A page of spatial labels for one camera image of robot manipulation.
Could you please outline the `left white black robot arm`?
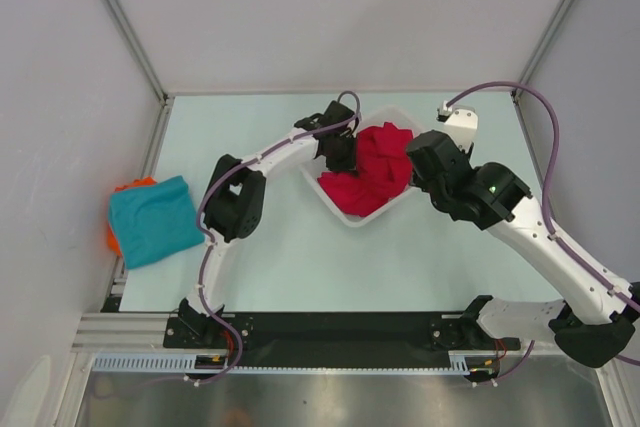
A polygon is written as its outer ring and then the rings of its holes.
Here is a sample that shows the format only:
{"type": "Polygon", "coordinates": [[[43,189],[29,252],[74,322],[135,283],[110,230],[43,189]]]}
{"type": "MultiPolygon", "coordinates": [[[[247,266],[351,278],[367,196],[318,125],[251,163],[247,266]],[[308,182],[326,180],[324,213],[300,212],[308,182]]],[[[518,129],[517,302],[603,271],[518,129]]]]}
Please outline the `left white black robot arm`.
{"type": "Polygon", "coordinates": [[[219,158],[196,211],[205,252],[191,292],[180,302],[178,319],[197,345],[214,344],[232,327],[222,319],[221,276],[234,248],[258,227],[267,181],[319,157],[331,171],[355,168],[356,134],[361,120],[358,96],[347,91],[325,111],[294,123],[284,137],[254,154],[219,158]]]}

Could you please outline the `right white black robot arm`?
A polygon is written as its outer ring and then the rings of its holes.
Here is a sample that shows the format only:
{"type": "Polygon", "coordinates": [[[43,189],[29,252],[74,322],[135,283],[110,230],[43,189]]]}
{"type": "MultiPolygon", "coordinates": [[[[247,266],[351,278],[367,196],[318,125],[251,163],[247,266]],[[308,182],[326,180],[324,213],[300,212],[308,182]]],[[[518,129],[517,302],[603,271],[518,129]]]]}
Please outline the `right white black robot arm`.
{"type": "Polygon", "coordinates": [[[498,338],[553,343],[574,361],[604,366],[629,344],[639,318],[639,287],[614,275],[544,223],[529,186],[506,166],[470,164],[445,133],[431,130],[406,148],[414,185],[454,221],[470,222],[508,245],[554,289],[551,302],[479,296],[461,323],[463,340],[484,348],[498,338]]]}

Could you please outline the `red t shirt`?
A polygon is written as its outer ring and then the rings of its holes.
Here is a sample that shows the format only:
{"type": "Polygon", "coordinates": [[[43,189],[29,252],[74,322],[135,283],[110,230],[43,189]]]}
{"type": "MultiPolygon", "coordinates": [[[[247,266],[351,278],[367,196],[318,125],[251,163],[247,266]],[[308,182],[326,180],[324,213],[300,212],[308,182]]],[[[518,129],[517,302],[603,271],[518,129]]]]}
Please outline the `red t shirt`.
{"type": "Polygon", "coordinates": [[[323,172],[318,184],[342,213],[367,217],[408,187],[406,147],[413,138],[410,129],[391,122],[367,127],[356,136],[355,172],[323,172]]]}

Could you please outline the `white plastic perforated basket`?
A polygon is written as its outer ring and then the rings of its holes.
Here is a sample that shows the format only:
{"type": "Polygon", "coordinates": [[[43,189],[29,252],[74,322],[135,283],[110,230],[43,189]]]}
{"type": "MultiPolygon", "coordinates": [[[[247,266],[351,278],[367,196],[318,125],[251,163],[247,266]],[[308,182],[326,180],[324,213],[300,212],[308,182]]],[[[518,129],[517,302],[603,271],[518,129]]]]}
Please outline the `white plastic perforated basket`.
{"type": "MultiPolygon", "coordinates": [[[[363,117],[358,130],[362,130],[371,126],[382,126],[385,122],[393,123],[400,129],[408,129],[414,136],[421,133],[423,130],[423,126],[419,121],[417,121],[404,109],[396,105],[385,105],[373,113],[366,114],[363,117]]],[[[324,206],[344,225],[352,228],[362,227],[368,224],[386,211],[393,208],[396,204],[407,199],[415,191],[413,187],[407,186],[400,195],[389,200],[385,205],[376,209],[368,216],[360,217],[348,215],[342,212],[336,206],[336,204],[330,199],[330,197],[318,184],[317,179],[321,176],[322,173],[327,172],[325,161],[323,159],[317,158],[312,161],[306,162],[299,167],[299,170],[304,180],[307,182],[314,194],[324,204],[324,206]]]]}

